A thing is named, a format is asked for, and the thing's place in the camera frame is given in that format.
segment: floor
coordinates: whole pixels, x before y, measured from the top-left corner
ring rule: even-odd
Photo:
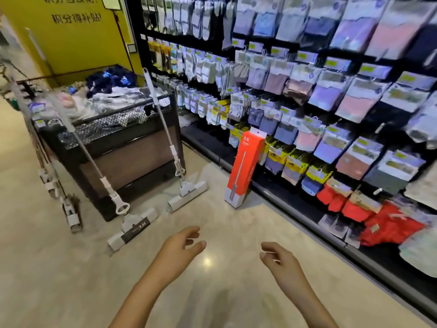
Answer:
[[[240,209],[223,200],[228,174],[184,148],[188,174],[210,189],[179,211],[166,212],[171,181],[132,203],[153,205],[159,219],[112,257],[106,223],[78,195],[84,230],[69,232],[60,204],[44,191],[21,115],[0,100],[0,327],[104,328],[162,242],[189,225],[201,226],[206,250],[159,297],[147,328],[306,327],[259,260],[261,241],[277,241],[300,260],[315,292],[342,328],[423,328],[428,325],[335,254],[250,193]]]

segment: black shelf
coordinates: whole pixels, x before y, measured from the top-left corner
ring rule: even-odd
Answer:
[[[229,130],[211,126],[204,119],[181,128],[184,141],[231,171],[237,149],[228,144]],[[437,323],[437,279],[417,270],[399,256],[396,244],[359,249],[344,243],[317,224],[328,211],[316,198],[304,193],[263,166],[255,167],[250,187],[304,226],[322,242],[370,275],[379,284]]]

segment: merchandise display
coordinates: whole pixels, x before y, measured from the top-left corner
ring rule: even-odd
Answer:
[[[196,43],[202,38],[191,31],[187,42],[147,37],[158,82],[176,87],[181,109],[205,118],[186,139],[232,170],[244,134],[265,132],[255,189],[310,229],[329,216],[329,241],[353,248],[360,264],[377,262],[384,276],[409,263],[437,276],[423,264],[433,258],[428,217],[437,209],[437,3],[220,2],[220,44]],[[428,206],[427,218],[394,203],[398,196]]]

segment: red box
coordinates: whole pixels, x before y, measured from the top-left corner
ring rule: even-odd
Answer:
[[[259,155],[264,149],[266,136],[267,133],[253,127],[243,133],[225,190],[225,200],[235,208],[243,203]]]

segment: hand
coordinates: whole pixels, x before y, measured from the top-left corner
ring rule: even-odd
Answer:
[[[185,248],[194,243],[192,238],[199,238],[199,230],[199,226],[189,226],[168,237],[145,275],[154,276],[162,289],[177,279],[190,262],[206,248],[205,241]]]
[[[262,242],[261,261],[270,269],[282,292],[295,305],[296,302],[314,294],[303,273],[298,259],[276,242]]]

